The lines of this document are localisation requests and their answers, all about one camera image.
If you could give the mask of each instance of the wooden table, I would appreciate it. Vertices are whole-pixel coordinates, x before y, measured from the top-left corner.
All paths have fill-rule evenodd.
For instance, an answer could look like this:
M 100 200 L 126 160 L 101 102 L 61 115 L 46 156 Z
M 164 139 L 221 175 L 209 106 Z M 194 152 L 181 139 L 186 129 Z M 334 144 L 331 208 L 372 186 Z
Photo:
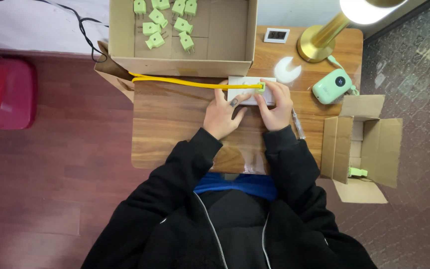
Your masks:
M 323 105 L 310 87 L 335 69 L 327 60 L 311 64 L 296 52 L 296 41 L 305 28 L 288 27 L 285 44 L 263 42 L 267 26 L 257 27 L 255 61 L 247 76 L 274 77 L 273 69 L 281 58 L 293 56 L 301 75 L 290 86 L 291 99 L 306 135 L 306 142 L 318 165 L 321 164 L 324 119 L 337 116 L 341 105 Z M 345 29 L 336 38 L 333 56 L 359 89 L 363 34 Z M 192 81 L 219 83 L 220 78 L 195 78 Z M 173 147 L 190 139 L 202 126 L 205 109 L 214 98 L 211 90 L 182 85 L 144 81 L 138 83 L 134 97 L 132 164 L 135 168 L 154 169 L 165 162 Z M 266 131 L 257 106 L 248 106 L 239 128 L 222 140 L 224 146 L 214 159 L 213 171 L 267 174 L 261 134 Z

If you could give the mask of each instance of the light green plug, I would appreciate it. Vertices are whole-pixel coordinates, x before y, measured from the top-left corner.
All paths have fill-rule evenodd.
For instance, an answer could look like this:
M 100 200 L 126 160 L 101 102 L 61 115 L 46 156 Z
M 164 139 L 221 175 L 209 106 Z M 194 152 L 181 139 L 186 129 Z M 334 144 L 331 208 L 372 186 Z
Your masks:
M 367 177 L 367 171 L 363 169 L 358 169 L 354 167 L 348 168 L 348 176 L 359 176 L 359 177 Z
M 185 14 L 194 17 L 195 14 L 197 13 L 197 1 L 188 0 L 187 3 L 185 3 L 185 10 L 184 11 L 185 11 Z
M 152 0 L 152 7 L 154 9 L 170 9 L 169 0 Z
M 183 50 L 194 49 L 194 46 L 195 46 L 194 42 L 192 41 L 192 38 L 187 34 L 186 31 L 181 32 L 179 36 L 180 36 L 180 43 L 182 43 Z
M 147 14 L 147 7 L 145 6 L 144 0 L 135 0 L 134 1 L 134 12 L 137 15 Z
M 177 18 L 173 27 L 179 32 L 187 32 L 188 34 L 191 34 L 192 30 L 194 29 L 193 25 L 190 25 L 188 21 L 182 19 L 181 17 Z
M 172 12 L 179 16 L 183 16 L 183 9 L 185 8 L 185 0 L 175 0 L 173 3 Z
M 160 47 L 165 43 L 164 39 L 160 35 L 160 33 L 155 33 L 149 37 L 149 39 L 146 41 L 147 46 L 149 49 L 152 49 L 153 47 Z
M 152 12 L 149 14 L 149 18 L 156 24 L 160 24 L 162 28 L 165 28 L 169 23 L 169 21 L 165 20 L 162 12 L 160 12 L 158 9 L 152 10 Z
M 265 92 L 266 84 L 264 82 L 258 82 L 257 84 L 261 84 L 261 89 L 255 89 L 255 93 L 263 94 Z
M 162 32 L 162 29 L 160 28 L 160 24 L 155 24 L 153 22 L 144 22 L 142 23 L 142 32 L 145 36 L 149 36 L 155 33 Z

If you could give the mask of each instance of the red stool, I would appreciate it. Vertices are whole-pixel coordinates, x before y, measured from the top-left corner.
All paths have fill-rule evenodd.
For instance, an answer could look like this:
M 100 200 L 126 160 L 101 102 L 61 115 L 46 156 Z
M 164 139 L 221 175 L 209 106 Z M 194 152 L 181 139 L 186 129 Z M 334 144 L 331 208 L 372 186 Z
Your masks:
M 33 65 L 0 58 L 0 129 L 29 128 L 36 115 L 37 75 Z

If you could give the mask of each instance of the black cable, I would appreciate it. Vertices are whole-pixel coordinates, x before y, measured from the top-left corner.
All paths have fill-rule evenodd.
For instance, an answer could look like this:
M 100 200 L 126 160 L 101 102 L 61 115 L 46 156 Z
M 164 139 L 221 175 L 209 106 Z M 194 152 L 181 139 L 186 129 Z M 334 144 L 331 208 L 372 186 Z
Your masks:
M 44 2 L 44 3 L 47 3 L 47 4 L 51 4 L 51 3 L 46 2 L 44 0 L 34 0 L 34 1 Z M 82 35 L 86 39 L 87 44 L 89 44 L 89 46 L 91 47 L 91 58 L 92 58 L 92 60 L 94 62 L 96 62 L 96 63 L 103 63 L 103 62 L 107 61 L 107 58 L 108 58 L 107 55 L 105 55 L 100 50 L 98 50 L 98 49 L 96 49 L 94 47 L 94 44 L 92 44 L 92 41 L 86 35 L 86 29 L 84 29 L 84 26 L 82 25 L 83 21 L 95 21 L 95 22 L 101 22 L 101 21 L 98 21 L 98 20 L 93 19 L 93 18 L 81 18 L 81 16 L 79 16 L 79 14 L 77 13 L 77 11 L 75 11 L 74 9 L 72 9 L 70 7 L 67 7 L 67 6 L 64 6 L 64 5 L 61 5 L 61 4 L 58 4 L 58 5 L 61 6 L 62 8 L 65 8 L 65 9 L 68 9 L 68 10 L 74 12 L 75 16 L 77 17 L 77 21 L 79 22 L 79 29 L 81 30 Z M 100 54 L 104 55 L 105 60 L 98 61 L 98 60 L 94 59 L 94 51 L 99 52 Z

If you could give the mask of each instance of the lamp shade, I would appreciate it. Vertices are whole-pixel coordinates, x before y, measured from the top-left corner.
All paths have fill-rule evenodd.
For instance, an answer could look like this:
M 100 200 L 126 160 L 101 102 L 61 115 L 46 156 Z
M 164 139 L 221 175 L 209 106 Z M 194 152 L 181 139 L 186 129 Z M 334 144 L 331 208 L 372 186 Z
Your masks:
M 339 2 L 341 10 L 350 21 L 358 24 L 370 24 L 381 20 L 407 1 L 340 0 Z

